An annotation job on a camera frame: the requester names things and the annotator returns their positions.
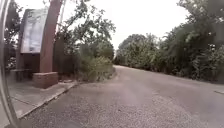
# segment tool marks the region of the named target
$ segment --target sky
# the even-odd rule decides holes
[[[116,26],[112,35],[112,44],[117,49],[131,34],[152,33],[163,37],[175,26],[186,21],[188,12],[179,6],[179,0],[91,0],[90,4],[105,10],[105,18]],[[31,9],[43,8],[42,0],[16,0],[24,7]],[[64,19],[72,12],[72,2],[67,0]]]

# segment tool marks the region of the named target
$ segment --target road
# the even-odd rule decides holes
[[[33,128],[223,128],[222,86],[116,66],[22,119]]]

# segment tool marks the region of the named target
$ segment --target vegetation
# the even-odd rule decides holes
[[[5,55],[5,67],[6,70],[10,70],[15,68],[15,52],[16,52],[16,38],[15,36],[18,35],[20,29],[20,17],[19,12],[22,8],[14,1],[11,0],[8,9],[8,15],[6,19],[5,25],[5,48],[4,48],[4,55]]]
[[[165,40],[133,34],[117,51],[115,64],[192,79],[220,81],[224,66],[224,3],[221,0],[180,0],[187,22]]]
[[[75,14],[56,35],[55,70],[62,75],[78,74],[85,81],[99,81],[113,74],[111,33],[114,24],[104,11],[87,2],[76,2]]]

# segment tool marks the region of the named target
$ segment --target shrub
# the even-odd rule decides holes
[[[114,72],[111,60],[105,57],[83,58],[82,65],[80,76],[84,81],[102,81]]]

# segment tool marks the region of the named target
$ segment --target billboard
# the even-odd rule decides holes
[[[21,53],[40,53],[48,8],[30,10],[27,14]]]

